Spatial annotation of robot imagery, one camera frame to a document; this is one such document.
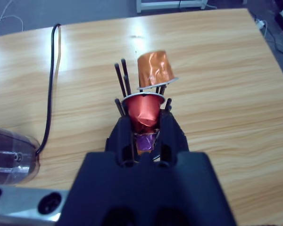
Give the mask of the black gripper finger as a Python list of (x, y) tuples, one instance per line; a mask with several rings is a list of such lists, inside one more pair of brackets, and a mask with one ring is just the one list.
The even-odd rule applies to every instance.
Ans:
[(174, 166), (180, 152), (188, 152), (186, 135), (170, 112), (161, 112), (160, 116), (160, 159)]
[(120, 167), (134, 165), (132, 126), (128, 116), (118, 119), (110, 136), (106, 140), (105, 152), (112, 152)]

